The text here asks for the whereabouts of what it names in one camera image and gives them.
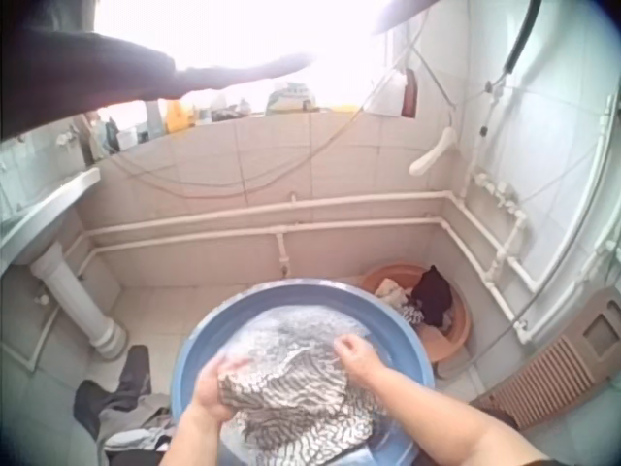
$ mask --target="shower head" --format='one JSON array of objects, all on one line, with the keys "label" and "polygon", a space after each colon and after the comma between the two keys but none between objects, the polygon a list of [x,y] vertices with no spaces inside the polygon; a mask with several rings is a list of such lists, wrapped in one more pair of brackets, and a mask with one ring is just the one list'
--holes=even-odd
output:
[{"label": "shower head", "polygon": [[413,177],[419,177],[423,175],[431,166],[436,163],[436,160],[446,152],[449,148],[457,144],[457,133],[451,127],[444,128],[440,140],[436,146],[427,152],[425,155],[417,160],[414,160],[409,166],[409,173]]}]

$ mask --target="black hose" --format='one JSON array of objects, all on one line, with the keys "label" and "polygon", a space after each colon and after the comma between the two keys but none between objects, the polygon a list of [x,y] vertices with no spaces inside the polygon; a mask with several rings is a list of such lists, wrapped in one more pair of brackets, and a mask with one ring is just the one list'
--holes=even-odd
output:
[{"label": "black hose", "polygon": [[531,0],[531,3],[529,3],[528,5],[528,11],[526,12],[526,17],[524,18],[524,22],[522,23],[520,33],[517,35],[517,39],[515,39],[513,49],[508,55],[507,62],[505,63],[505,67],[503,68],[503,71],[506,75],[510,75],[511,73],[513,73],[513,68],[515,68],[517,60],[520,58],[522,50],[524,50],[524,47],[528,42],[528,38],[531,37],[531,32],[533,32],[533,26],[535,26],[535,21],[537,20],[537,16],[539,15],[540,6],[541,0]]}]

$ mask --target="yellow bottle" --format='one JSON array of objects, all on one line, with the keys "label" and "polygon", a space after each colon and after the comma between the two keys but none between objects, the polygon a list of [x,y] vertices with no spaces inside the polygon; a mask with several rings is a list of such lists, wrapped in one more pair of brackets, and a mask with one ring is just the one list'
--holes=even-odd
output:
[{"label": "yellow bottle", "polygon": [[184,108],[181,101],[169,100],[166,103],[166,131],[169,133],[189,128],[192,118],[192,112]]}]

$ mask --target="bright window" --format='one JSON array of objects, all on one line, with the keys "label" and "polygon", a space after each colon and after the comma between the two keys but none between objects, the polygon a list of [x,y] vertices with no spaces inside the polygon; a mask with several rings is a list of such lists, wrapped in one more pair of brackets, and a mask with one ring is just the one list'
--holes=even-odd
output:
[{"label": "bright window", "polygon": [[[360,105],[384,71],[387,35],[371,37],[389,0],[100,0],[95,31],[161,50],[177,67],[245,67],[310,51],[311,67],[279,81],[306,83],[321,107]],[[265,110],[274,82],[229,87],[227,104],[242,98]],[[216,91],[182,100],[209,105]],[[108,109],[124,129],[144,122],[144,105]]]}]

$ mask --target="blue plastic basin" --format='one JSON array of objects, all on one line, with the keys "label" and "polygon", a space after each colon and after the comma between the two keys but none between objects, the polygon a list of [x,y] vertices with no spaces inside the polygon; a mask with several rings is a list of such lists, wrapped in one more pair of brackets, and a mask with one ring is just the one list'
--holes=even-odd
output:
[{"label": "blue plastic basin", "polygon": [[[194,329],[183,345],[171,387],[175,420],[190,402],[201,368],[245,323],[279,306],[324,306],[365,325],[384,361],[415,381],[434,386],[434,376],[425,349],[410,326],[389,306],[372,294],[343,283],[317,279],[293,279],[263,283],[225,301]],[[417,446],[395,421],[369,442],[377,465],[410,465]],[[243,464],[222,444],[219,464]]]}]

